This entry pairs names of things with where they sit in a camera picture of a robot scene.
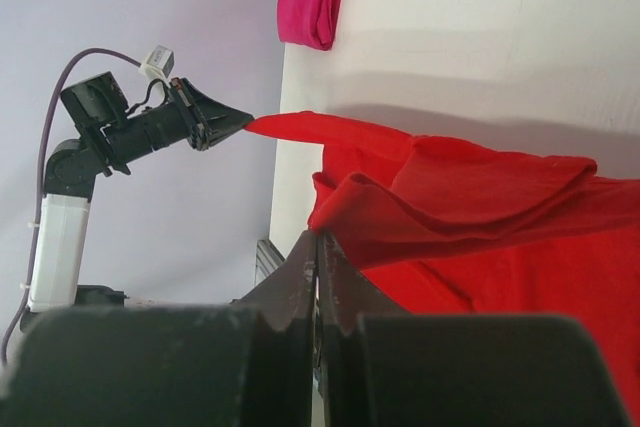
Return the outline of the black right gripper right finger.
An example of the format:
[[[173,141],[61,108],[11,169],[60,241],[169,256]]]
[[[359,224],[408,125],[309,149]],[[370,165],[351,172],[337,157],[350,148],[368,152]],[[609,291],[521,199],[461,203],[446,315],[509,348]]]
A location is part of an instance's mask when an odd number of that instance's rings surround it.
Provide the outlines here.
[[[318,240],[322,393],[330,426],[413,426],[411,318],[354,267],[329,234]]]

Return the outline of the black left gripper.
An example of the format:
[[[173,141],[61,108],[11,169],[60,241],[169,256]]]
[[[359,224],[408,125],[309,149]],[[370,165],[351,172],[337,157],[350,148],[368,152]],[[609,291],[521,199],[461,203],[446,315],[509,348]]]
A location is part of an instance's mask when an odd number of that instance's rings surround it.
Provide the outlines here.
[[[203,94],[187,78],[170,81],[169,98],[178,112],[180,139],[196,151],[210,149],[254,121],[253,115]]]

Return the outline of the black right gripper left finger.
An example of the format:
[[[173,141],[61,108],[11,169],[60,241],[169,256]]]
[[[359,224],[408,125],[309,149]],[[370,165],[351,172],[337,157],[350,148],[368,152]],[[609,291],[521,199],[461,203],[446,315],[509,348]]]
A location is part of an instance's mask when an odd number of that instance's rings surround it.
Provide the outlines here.
[[[282,266],[240,299],[254,314],[242,426],[308,426],[312,411],[317,237],[301,234]]]

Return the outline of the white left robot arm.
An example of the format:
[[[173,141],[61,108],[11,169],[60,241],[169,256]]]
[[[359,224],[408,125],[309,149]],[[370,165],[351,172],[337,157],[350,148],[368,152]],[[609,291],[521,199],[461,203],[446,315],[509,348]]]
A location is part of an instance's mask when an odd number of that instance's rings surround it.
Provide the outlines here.
[[[92,77],[62,90],[79,133],[45,163],[41,217],[26,305],[26,327],[55,308],[75,304],[88,217],[98,175],[129,174],[129,165],[181,141],[203,152],[245,129],[251,114],[213,100],[185,78],[153,80],[162,103],[129,105],[115,77]]]

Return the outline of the red t shirt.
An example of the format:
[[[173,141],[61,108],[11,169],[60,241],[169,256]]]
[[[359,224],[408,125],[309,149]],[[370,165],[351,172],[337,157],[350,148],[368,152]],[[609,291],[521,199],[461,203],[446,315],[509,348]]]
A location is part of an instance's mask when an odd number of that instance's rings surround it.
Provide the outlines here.
[[[595,161],[500,152],[311,111],[253,133],[319,144],[308,225],[402,307],[558,313],[594,337],[639,414],[639,183]]]

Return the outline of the aluminium rail left side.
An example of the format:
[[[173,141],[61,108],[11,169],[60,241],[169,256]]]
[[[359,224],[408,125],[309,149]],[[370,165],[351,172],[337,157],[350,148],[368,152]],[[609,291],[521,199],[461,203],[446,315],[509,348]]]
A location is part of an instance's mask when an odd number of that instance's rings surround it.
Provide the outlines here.
[[[283,255],[269,239],[260,239],[256,244],[254,285],[273,274],[284,261]]]

